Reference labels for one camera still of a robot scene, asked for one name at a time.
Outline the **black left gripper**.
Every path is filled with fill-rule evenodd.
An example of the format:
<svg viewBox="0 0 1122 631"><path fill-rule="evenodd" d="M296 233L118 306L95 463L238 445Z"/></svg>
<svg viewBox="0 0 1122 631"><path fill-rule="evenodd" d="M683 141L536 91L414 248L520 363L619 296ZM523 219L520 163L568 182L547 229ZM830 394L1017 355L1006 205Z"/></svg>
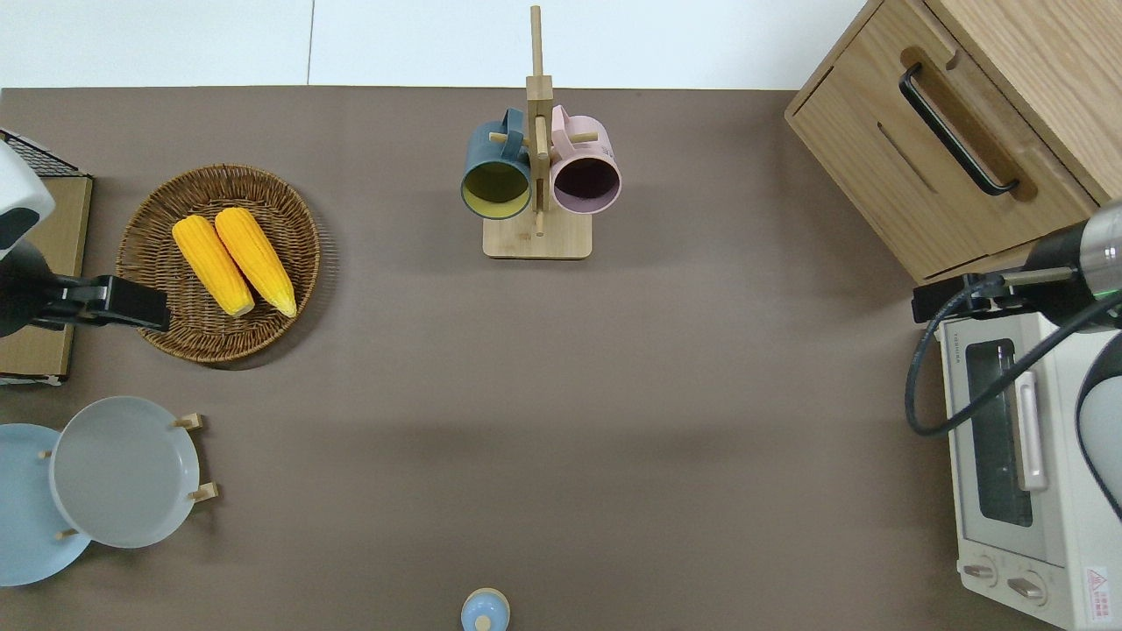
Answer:
<svg viewBox="0 0 1122 631"><path fill-rule="evenodd" d="M134 294L135 283L114 275L92 278L54 275L44 290L46 303L36 313L35 324L47 330L79 324L120 324L159 333L171 331L166 291L136 284L136 301L145 308L138 316L138 323L127 307L127 300Z"/></svg>

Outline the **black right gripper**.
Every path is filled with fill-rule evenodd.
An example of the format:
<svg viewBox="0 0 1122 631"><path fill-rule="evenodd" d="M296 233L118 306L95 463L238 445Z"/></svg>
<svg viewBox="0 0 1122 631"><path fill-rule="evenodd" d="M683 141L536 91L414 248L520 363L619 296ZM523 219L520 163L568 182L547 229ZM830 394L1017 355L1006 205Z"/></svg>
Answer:
<svg viewBox="0 0 1122 631"><path fill-rule="evenodd" d="M975 289L969 295L962 298L948 309L946 318L969 318L987 320L1005 318L1006 316L1029 316L1029 313L1040 313L1040 307L1027 295L1029 284L1008 284L1002 280L997 285L978 285L985 282L997 282L997 274L962 274L950 280L951 298L958 295L962 290ZM917 324L938 322L942 316L942 308L947 300L947 287L942 282L934 282L913 289L911 296L911 316Z"/></svg>

